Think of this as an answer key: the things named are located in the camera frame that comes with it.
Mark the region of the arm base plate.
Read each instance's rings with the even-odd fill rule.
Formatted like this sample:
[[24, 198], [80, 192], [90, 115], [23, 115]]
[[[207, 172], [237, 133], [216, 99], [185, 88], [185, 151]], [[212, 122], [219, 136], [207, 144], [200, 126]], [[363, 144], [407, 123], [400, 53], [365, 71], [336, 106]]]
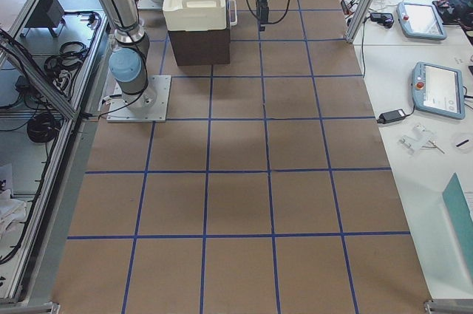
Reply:
[[170, 75], [151, 75], [149, 85], [141, 97], [122, 96], [119, 84], [115, 84], [114, 93], [119, 94], [110, 103], [111, 113], [106, 120], [111, 123], [165, 122], [171, 89]]

